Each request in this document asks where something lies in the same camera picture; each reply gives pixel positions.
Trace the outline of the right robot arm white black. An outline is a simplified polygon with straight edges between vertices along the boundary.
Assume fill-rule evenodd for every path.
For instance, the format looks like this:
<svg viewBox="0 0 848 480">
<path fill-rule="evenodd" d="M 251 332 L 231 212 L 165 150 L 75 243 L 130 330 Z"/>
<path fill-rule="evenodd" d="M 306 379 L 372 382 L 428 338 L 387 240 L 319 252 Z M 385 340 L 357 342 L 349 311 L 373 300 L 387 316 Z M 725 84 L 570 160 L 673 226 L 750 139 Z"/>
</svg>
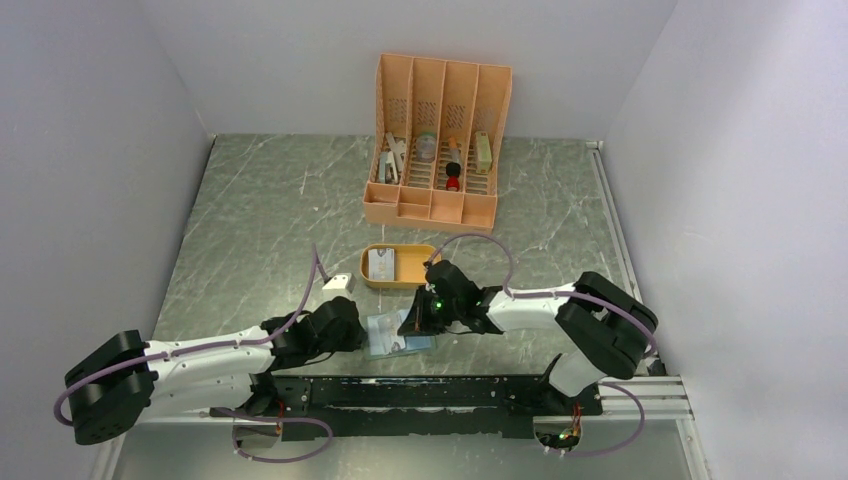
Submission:
<svg viewBox="0 0 848 480">
<path fill-rule="evenodd" d="M 563 332 L 576 350 L 551 361 L 539 389 L 542 406 L 553 414 L 565 413 L 599 380 L 632 378 L 655 349 L 658 327 L 652 310 L 596 272 L 558 287 L 509 290 L 480 287 L 447 260 L 428 264 L 397 333 L 435 336 L 455 322 L 474 334 Z"/>
</svg>

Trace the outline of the silver credit card stack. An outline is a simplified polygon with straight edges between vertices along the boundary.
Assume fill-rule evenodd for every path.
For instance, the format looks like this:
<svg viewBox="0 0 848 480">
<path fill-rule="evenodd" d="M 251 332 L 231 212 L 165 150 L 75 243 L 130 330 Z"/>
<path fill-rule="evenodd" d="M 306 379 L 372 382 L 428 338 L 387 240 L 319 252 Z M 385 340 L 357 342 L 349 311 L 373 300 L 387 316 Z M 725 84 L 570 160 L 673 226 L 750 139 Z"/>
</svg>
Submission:
<svg viewBox="0 0 848 480">
<path fill-rule="evenodd" d="M 393 248 L 371 248 L 367 251 L 368 279 L 392 282 L 396 279 L 396 252 Z"/>
</svg>

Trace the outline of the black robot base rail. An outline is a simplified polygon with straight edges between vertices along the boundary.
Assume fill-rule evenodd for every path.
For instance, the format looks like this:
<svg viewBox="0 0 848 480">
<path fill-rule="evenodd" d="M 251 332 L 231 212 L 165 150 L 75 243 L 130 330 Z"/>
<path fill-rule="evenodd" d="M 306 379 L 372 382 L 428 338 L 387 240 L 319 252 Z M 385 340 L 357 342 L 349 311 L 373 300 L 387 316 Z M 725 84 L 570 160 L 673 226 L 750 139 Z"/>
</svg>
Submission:
<svg viewBox="0 0 848 480">
<path fill-rule="evenodd" d="M 499 434 L 531 439 L 541 417 L 598 416 L 597 385 L 575 397 L 547 386 L 539 374 L 504 376 L 284 376 L 255 377 L 240 415 L 282 419 L 285 441 L 324 436 L 312 418 L 336 437 Z"/>
</svg>

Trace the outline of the silver VIP credit card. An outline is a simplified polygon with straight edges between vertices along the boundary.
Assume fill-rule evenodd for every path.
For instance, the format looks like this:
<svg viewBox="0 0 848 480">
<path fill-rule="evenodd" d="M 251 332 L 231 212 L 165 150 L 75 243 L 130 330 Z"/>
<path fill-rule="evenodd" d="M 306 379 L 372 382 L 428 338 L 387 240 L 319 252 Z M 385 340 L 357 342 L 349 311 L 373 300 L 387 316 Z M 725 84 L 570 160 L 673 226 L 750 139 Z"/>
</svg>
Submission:
<svg viewBox="0 0 848 480">
<path fill-rule="evenodd" d="M 366 320 L 368 334 L 368 354 L 372 357 L 385 357 L 404 352 L 407 349 L 404 337 L 397 329 L 404 320 L 403 310 L 369 316 Z"/>
</svg>

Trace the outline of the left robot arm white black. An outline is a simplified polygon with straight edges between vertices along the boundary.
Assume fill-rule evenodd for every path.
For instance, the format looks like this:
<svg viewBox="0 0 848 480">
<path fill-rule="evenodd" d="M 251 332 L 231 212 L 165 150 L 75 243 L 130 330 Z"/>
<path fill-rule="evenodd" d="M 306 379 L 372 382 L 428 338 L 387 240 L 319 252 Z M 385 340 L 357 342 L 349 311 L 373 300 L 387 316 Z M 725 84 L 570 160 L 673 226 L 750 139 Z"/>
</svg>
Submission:
<svg viewBox="0 0 848 480">
<path fill-rule="evenodd" d="M 145 341 L 122 331 L 66 373 L 55 414 L 77 444 L 95 445 L 142 420 L 191 410 L 286 413 L 304 394 L 281 392 L 276 372 L 354 352 L 365 340 L 357 306 L 345 297 L 217 337 Z"/>
</svg>

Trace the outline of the mint green card holder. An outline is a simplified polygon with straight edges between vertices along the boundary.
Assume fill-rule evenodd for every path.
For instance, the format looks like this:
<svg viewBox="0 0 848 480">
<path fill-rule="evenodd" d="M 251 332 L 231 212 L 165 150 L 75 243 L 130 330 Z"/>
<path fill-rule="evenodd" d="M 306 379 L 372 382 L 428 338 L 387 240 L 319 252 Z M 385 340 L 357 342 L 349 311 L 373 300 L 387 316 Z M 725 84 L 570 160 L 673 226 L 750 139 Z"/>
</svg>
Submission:
<svg viewBox="0 0 848 480">
<path fill-rule="evenodd" d="M 367 317 L 365 321 L 367 339 L 363 350 L 369 360 L 429 354 L 436 350 L 434 336 L 405 337 L 398 333 L 398 329 L 409 313 L 409 309 L 400 309 Z"/>
</svg>

